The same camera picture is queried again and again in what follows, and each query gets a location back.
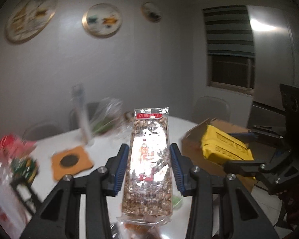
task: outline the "red label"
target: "red label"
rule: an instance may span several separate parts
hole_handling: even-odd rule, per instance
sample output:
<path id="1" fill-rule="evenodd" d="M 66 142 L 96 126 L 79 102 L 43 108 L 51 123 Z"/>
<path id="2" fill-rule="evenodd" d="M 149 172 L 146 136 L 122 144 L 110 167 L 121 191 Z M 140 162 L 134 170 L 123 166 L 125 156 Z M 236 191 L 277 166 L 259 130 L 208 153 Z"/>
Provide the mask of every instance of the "red label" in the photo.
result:
<path id="1" fill-rule="evenodd" d="M 160 119 L 163 116 L 162 113 L 137 113 L 136 119 Z"/>

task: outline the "floor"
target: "floor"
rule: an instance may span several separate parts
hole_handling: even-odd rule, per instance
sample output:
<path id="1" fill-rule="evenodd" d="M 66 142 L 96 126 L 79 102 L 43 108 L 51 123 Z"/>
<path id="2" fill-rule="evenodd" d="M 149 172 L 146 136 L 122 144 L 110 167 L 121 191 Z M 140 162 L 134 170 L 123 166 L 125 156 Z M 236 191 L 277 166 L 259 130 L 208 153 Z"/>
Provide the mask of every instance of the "floor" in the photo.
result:
<path id="1" fill-rule="evenodd" d="M 270 162 L 275 151 L 275 148 L 259 143 L 251 143 L 249 148 L 253 152 L 255 160 L 261 159 L 266 161 L 267 163 Z M 265 185 L 261 182 L 258 182 L 257 186 L 266 189 Z M 264 211 L 270 222 L 274 225 L 278 221 L 282 201 L 276 195 L 268 195 L 268 193 L 263 189 L 255 186 L 251 192 L 251 195 Z M 279 238 L 284 238 L 291 232 L 291 230 L 281 227 L 275 227 L 275 230 L 277 231 Z"/>
<path id="2" fill-rule="evenodd" d="M 266 191 L 254 187 L 251 195 L 264 211 L 270 222 L 274 225 L 278 221 L 282 201 L 276 195 L 268 195 Z"/>

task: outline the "window blind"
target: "window blind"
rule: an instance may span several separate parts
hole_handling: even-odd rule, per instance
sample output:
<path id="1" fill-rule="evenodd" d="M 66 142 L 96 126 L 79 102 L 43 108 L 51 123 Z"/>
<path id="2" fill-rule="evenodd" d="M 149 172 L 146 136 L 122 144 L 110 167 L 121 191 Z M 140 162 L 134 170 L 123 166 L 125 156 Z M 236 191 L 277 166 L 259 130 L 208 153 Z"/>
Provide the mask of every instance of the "window blind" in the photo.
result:
<path id="1" fill-rule="evenodd" d="M 208 54 L 254 58 L 254 40 L 245 5 L 203 9 Z"/>

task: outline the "black bracket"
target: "black bracket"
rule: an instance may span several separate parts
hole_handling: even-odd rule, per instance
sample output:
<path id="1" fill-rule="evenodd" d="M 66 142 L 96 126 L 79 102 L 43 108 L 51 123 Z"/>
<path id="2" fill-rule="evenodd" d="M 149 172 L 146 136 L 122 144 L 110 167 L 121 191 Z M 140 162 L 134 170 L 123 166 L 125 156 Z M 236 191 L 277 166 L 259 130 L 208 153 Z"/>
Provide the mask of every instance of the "black bracket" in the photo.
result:
<path id="1" fill-rule="evenodd" d="M 31 194 L 29 199 L 24 199 L 18 191 L 18 185 L 25 186 L 28 192 Z M 37 194 L 32 190 L 31 185 L 24 177 L 13 179 L 10 186 L 14 190 L 14 193 L 18 197 L 19 201 L 26 208 L 31 216 L 35 214 L 35 211 L 41 206 L 42 202 L 39 200 Z"/>
<path id="2" fill-rule="evenodd" d="M 250 132 L 245 133 L 228 133 L 230 136 L 237 138 L 245 144 L 259 142 L 275 148 L 285 148 L 283 135 L 286 130 L 280 127 L 267 127 L 254 125 Z"/>
<path id="3" fill-rule="evenodd" d="M 264 161 L 228 161 L 223 167 L 226 173 L 256 177 L 268 188 L 269 195 L 299 183 L 299 154 L 291 150 L 274 158 L 269 164 Z"/>
<path id="4" fill-rule="evenodd" d="M 234 174 L 210 175 L 171 144 L 174 177 L 184 197 L 192 196 L 186 239 L 212 237 L 212 194 L 220 196 L 220 238 L 279 238 L 254 198 Z"/>
<path id="5" fill-rule="evenodd" d="M 87 238 L 112 238 L 106 197 L 115 197 L 122 186 L 128 149 L 128 145 L 122 144 L 117 156 L 88 176 L 65 175 L 38 208 L 20 239 L 79 239 L 82 194 L 86 194 Z"/>

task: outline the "tile floor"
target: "tile floor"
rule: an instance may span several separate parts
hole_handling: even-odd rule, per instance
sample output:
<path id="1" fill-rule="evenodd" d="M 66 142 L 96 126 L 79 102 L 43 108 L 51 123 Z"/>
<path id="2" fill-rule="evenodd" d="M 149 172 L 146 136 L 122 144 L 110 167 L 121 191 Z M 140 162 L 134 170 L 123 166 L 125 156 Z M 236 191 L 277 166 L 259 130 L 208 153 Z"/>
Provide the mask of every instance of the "tile floor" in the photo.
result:
<path id="1" fill-rule="evenodd" d="M 276 195 L 268 195 L 268 193 L 258 187 L 254 187 L 251 195 L 256 200 L 262 211 L 266 214 L 270 222 L 274 225 L 279 218 L 282 201 Z M 291 230 L 281 227 L 275 227 L 279 238 L 284 238 Z"/>

